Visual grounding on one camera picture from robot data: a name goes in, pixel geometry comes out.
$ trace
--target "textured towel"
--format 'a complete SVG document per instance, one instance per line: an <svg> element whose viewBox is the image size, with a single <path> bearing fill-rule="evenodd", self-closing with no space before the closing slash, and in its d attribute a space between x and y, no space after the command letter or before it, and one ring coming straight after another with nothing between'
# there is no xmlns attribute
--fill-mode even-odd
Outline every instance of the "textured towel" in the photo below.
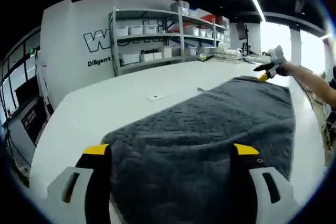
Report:
<svg viewBox="0 0 336 224"><path fill-rule="evenodd" d="M294 129L288 88L232 79L104 137L114 201L129 224L230 223L232 144L288 179Z"/></svg>

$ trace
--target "shelving unit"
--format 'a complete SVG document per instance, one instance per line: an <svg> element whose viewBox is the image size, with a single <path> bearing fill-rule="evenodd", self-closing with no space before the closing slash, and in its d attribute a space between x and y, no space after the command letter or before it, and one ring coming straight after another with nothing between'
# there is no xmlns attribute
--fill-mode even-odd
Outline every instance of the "shelving unit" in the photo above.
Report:
<svg viewBox="0 0 336 224"><path fill-rule="evenodd" d="M116 26L117 20L130 20L130 19L158 19L164 21L164 28L166 33L162 34L142 34L142 35L128 35L125 37L117 37ZM167 21L172 20L178 22L180 33L167 33ZM194 25L208 27L213 30L214 38L204 38L198 37L193 35L184 35L183 34L183 23L188 22ZM172 62L172 61L181 61L185 62L187 59L185 56L185 48L184 48L184 39L194 39L197 41L213 41L213 45L216 46L216 31L223 31L226 30L224 27L215 23L215 20L208 22L206 20L202 20L195 17L190 16L183 16L181 11L178 13L171 12L167 10L156 10L156 9L117 9L115 6L113 7L112 12L109 15L109 29L110 29L110 43L111 43L111 54L112 54L112 64L113 69L116 76L122 74L123 70L129 70L133 68L138 68L141 66L149 66L154 65L157 63L163 62ZM169 59L162 59L162 60L154 60L150 62L139 62L133 63L125 66L120 66L119 60L119 49L118 49L118 42L126 42L132 40L146 40L152 38L164 38L166 45L169 45L169 39L171 38L179 38L181 42L181 56L173 57Z"/></svg>

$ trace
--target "glass wall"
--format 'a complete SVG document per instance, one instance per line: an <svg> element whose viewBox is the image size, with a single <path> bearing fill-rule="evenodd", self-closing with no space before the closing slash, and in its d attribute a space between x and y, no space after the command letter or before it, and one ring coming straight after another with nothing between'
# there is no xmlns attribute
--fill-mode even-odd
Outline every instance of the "glass wall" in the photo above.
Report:
<svg viewBox="0 0 336 224"><path fill-rule="evenodd" d="M261 22L260 23L261 51L268 52L271 48L280 45L284 51L284 57L290 61L292 56L292 44L289 26Z"/></svg>
<svg viewBox="0 0 336 224"><path fill-rule="evenodd" d="M324 43L313 34L301 31L301 65L320 75L326 70Z"/></svg>
<svg viewBox="0 0 336 224"><path fill-rule="evenodd" d="M39 51L39 39L40 32L38 31L19 45L4 61L0 85L3 102L0 108L1 124L6 121L6 114L10 117L19 106L15 90L35 76L35 54L33 52Z"/></svg>

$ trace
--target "human arm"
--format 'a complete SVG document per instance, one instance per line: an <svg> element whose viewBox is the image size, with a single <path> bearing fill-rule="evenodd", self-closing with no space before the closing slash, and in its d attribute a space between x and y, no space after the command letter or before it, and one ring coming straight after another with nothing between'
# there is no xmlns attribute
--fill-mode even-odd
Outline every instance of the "human arm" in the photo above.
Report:
<svg viewBox="0 0 336 224"><path fill-rule="evenodd" d="M329 104L332 108L336 107L336 90L328 86L320 77L310 73L306 68L285 62L280 67L280 75L296 78L325 103Z"/></svg>

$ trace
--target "white table surface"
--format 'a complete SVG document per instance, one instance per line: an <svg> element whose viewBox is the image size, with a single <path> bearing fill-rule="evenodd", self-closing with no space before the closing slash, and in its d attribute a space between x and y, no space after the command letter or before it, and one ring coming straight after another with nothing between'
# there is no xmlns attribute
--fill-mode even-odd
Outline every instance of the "white table surface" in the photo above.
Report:
<svg viewBox="0 0 336 224"><path fill-rule="evenodd" d="M100 144L105 134L161 111L242 75L258 77L256 65L217 60L193 61L147 69L112 78L72 92L63 99L46 125L30 170L30 192L47 196L48 185L83 150ZM296 115L290 182L299 204L308 200L322 178L324 150L310 102L291 77L270 82L289 87ZM149 101L156 95L158 100Z"/></svg>

